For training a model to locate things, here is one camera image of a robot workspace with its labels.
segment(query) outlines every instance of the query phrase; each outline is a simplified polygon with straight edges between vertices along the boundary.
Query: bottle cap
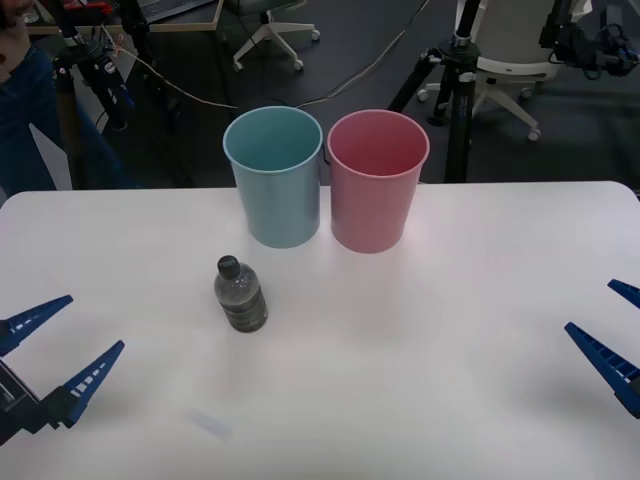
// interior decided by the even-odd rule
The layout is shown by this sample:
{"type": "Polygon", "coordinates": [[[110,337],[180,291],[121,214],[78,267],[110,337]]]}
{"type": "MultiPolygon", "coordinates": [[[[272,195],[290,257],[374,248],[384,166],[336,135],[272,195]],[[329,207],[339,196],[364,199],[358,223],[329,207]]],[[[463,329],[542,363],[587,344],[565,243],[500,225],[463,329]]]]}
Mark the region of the bottle cap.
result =
{"type": "Polygon", "coordinates": [[[225,280],[231,280],[240,275],[240,263],[233,255],[225,255],[218,260],[218,272],[225,280]]]}

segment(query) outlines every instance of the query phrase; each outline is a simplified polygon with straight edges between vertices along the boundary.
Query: white table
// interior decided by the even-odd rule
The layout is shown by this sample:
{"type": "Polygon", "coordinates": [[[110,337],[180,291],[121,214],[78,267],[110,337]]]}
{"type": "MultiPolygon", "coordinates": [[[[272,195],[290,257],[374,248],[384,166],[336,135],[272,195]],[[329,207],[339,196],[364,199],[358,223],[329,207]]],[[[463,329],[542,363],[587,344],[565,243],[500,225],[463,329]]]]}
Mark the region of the white table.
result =
{"type": "Polygon", "coordinates": [[[0,318],[76,300],[7,363],[44,395],[127,346],[73,429],[0,448],[2,480],[638,478],[640,422],[563,330],[640,364],[640,311],[606,286],[640,285],[629,190],[420,186],[373,256],[333,239],[328,194],[291,250],[247,234],[234,190],[9,200],[0,318]],[[257,333],[216,305],[224,254],[261,278],[257,333]]]}

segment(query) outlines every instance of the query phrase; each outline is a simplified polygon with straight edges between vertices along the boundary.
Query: office chair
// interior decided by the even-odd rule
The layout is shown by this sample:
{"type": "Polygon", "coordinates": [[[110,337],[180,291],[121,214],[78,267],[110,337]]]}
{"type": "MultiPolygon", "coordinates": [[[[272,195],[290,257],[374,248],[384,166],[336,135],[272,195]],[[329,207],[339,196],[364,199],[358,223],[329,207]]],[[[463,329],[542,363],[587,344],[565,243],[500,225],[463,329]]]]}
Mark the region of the office chair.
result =
{"type": "MultiPolygon", "coordinates": [[[[458,0],[456,25],[460,21],[465,0],[458,0]]],[[[529,115],[500,84],[533,84],[539,86],[558,73],[560,65],[549,63],[551,50],[538,44],[540,32],[553,0],[482,0],[471,36],[482,56],[478,60],[478,81],[473,115],[488,99],[513,113],[529,127],[528,138],[540,139],[538,122],[529,115]]],[[[574,0],[573,21],[577,22],[593,10],[591,0],[574,0]]],[[[430,91],[440,89],[439,83],[428,83],[418,91],[418,100],[427,100],[430,91]]],[[[534,88],[525,87],[520,99],[532,97],[534,88]]]]}
{"type": "Polygon", "coordinates": [[[291,8],[305,3],[305,0],[227,0],[224,7],[237,17],[248,17],[250,15],[260,15],[260,28],[253,36],[245,42],[240,50],[233,56],[233,70],[242,70],[240,59],[261,40],[273,40],[282,50],[293,58],[293,68],[300,71],[304,68],[304,63],[298,58],[298,54],[280,36],[287,32],[311,32],[311,39],[320,39],[320,32],[311,23],[282,23],[274,22],[271,11],[278,8],[291,8]]]}

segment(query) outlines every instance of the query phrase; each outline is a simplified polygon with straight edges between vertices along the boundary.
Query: cable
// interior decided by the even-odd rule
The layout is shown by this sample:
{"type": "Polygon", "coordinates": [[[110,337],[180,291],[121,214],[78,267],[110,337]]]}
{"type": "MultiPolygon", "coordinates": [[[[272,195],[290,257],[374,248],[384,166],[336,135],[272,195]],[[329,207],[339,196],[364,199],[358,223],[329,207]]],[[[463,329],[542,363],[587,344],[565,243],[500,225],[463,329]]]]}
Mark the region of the cable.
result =
{"type": "MultiPolygon", "coordinates": [[[[389,43],[389,45],[387,45],[387,47],[382,51],[382,53],[378,56],[378,58],[376,58],[373,62],[369,63],[368,65],[366,65],[365,67],[363,67],[361,70],[359,70],[358,72],[354,73],[353,75],[351,75],[350,77],[348,77],[347,79],[343,80],[342,82],[340,82],[338,85],[336,85],[333,89],[331,89],[329,91],[329,93],[327,93],[324,97],[320,97],[314,100],[309,100],[307,102],[301,103],[300,105],[297,105],[295,108],[302,108],[302,107],[307,107],[309,105],[315,105],[317,103],[322,103],[322,102],[326,102],[328,100],[331,100],[333,98],[336,98],[339,95],[342,95],[343,93],[345,93],[349,87],[349,85],[354,84],[354,82],[356,82],[357,80],[364,78],[367,73],[369,73],[370,71],[372,71],[376,66],[380,65],[382,60],[384,60],[384,58],[388,55],[388,53],[398,44],[398,42],[400,41],[400,39],[402,39],[402,37],[404,36],[404,34],[407,32],[407,30],[409,29],[409,27],[413,24],[414,20],[416,19],[416,17],[427,7],[427,5],[429,5],[429,3],[431,2],[431,0],[423,0],[422,4],[420,5],[420,7],[418,7],[418,9],[416,10],[416,12],[411,16],[411,18],[409,19],[409,21],[407,22],[407,24],[404,26],[404,28],[402,29],[402,31],[396,35],[396,37],[391,40],[391,43],[389,43]]],[[[245,28],[246,30],[246,26],[244,25],[244,23],[242,23],[242,21],[240,21],[240,24],[245,28]]],[[[196,97],[195,95],[192,95],[184,90],[182,90],[180,87],[178,87],[177,85],[173,84],[172,82],[170,82],[169,80],[167,80],[166,78],[164,78],[160,73],[158,73],[151,65],[149,65],[147,62],[145,62],[144,60],[141,60],[140,58],[138,58],[137,55],[129,52],[127,49],[123,48],[122,46],[118,45],[115,43],[115,41],[113,40],[113,37],[111,36],[111,34],[109,33],[109,31],[105,28],[104,25],[101,26],[102,29],[105,31],[107,37],[109,38],[109,41],[111,42],[111,44],[114,47],[114,51],[115,54],[117,55],[118,52],[123,52],[125,55],[130,56],[131,58],[133,58],[135,61],[140,62],[141,64],[143,64],[145,67],[147,67],[154,75],[156,75],[158,78],[160,78],[163,82],[165,82],[167,85],[169,85],[170,87],[176,89],[177,91],[179,91],[180,93],[182,93],[183,95],[191,98],[192,100],[195,100],[196,102],[200,102],[203,103],[205,105],[211,105],[213,107],[221,107],[221,108],[232,108],[232,109],[236,109],[238,107],[233,106],[233,105],[223,105],[220,103],[215,103],[215,102],[209,102],[208,100],[203,100],[201,98],[196,97]]],[[[256,42],[253,41],[253,37],[251,35],[249,35],[249,38],[251,39],[251,42],[254,44],[254,46],[256,47],[256,49],[258,50],[258,52],[261,54],[260,49],[258,48],[258,45],[256,44],[256,42]]],[[[284,105],[286,105],[286,102],[284,100],[281,99],[276,99],[276,98],[271,98],[268,97],[266,95],[263,95],[265,98],[268,98],[270,100],[273,101],[277,101],[280,103],[283,103],[284,105]]]]}
{"type": "Polygon", "coordinates": [[[192,100],[195,100],[196,102],[200,102],[200,103],[204,103],[205,105],[210,105],[212,107],[220,107],[220,108],[238,108],[235,107],[233,105],[224,105],[222,103],[216,103],[216,102],[210,102],[208,100],[203,100],[201,98],[196,97],[195,95],[191,95],[189,92],[185,92],[184,90],[182,90],[180,87],[178,87],[176,84],[170,82],[169,80],[167,80],[166,78],[164,78],[162,75],[160,75],[160,73],[158,73],[156,71],[155,68],[153,68],[151,65],[149,65],[147,62],[145,62],[144,60],[141,60],[140,58],[138,58],[137,55],[131,53],[130,51],[128,51],[126,48],[122,47],[121,45],[116,44],[113,41],[113,37],[111,36],[111,34],[107,31],[107,29],[104,27],[104,25],[102,26],[102,28],[105,30],[107,37],[109,38],[109,40],[111,41],[111,44],[114,46],[115,48],[115,53],[116,55],[118,54],[118,52],[122,52],[125,55],[128,55],[129,57],[133,58],[135,61],[140,62],[141,64],[143,64],[145,67],[147,67],[154,75],[156,75],[158,78],[160,78],[164,83],[166,83],[167,85],[169,85],[171,88],[176,89],[177,91],[179,91],[180,93],[182,93],[183,95],[189,97],[192,100]]]}
{"type": "Polygon", "coordinates": [[[100,116],[98,117],[98,120],[96,120],[96,127],[98,127],[98,124],[100,123],[100,120],[102,120],[102,117],[104,117],[105,113],[107,113],[107,111],[103,110],[100,116]]]}
{"type": "Polygon", "coordinates": [[[349,85],[351,85],[356,80],[364,77],[371,69],[373,69],[376,65],[378,65],[380,62],[382,62],[382,60],[385,58],[385,56],[391,51],[391,49],[404,36],[404,34],[407,32],[407,30],[409,29],[411,24],[414,22],[416,17],[422,12],[422,10],[424,10],[427,7],[427,5],[429,5],[430,1],[431,0],[424,0],[422,2],[420,7],[418,8],[418,10],[416,10],[416,12],[411,16],[411,18],[409,19],[409,21],[407,22],[405,27],[402,29],[402,31],[393,40],[391,40],[391,43],[389,43],[389,45],[387,45],[387,48],[385,48],[383,50],[383,52],[380,54],[380,56],[378,58],[376,58],[373,62],[371,62],[369,65],[365,66],[359,72],[356,72],[350,78],[348,78],[346,80],[343,80],[340,84],[338,84],[336,87],[334,87],[333,90],[331,90],[324,97],[321,97],[321,98],[318,98],[318,99],[315,99],[315,100],[310,100],[308,102],[301,103],[300,105],[296,106],[296,108],[302,108],[302,107],[306,107],[306,106],[309,106],[309,105],[314,105],[316,103],[326,102],[327,100],[331,100],[332,98],[335,98],[338,95],[344,93],[346,91],[345,89],[349,85]]]}

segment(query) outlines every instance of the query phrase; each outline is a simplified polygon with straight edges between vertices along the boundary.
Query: water bottle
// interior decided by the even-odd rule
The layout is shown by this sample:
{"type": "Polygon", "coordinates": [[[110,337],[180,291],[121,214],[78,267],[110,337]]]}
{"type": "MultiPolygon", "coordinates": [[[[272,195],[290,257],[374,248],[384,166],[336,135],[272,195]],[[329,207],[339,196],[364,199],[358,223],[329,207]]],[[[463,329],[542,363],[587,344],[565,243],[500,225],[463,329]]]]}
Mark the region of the water bottle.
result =
{"type": "Polygon", "coordinates": [[[229,323],[239,332],[255,332],[267,321],[258,276],[236,257],[226,255],[218,260],[214,291],[229,323]]]}

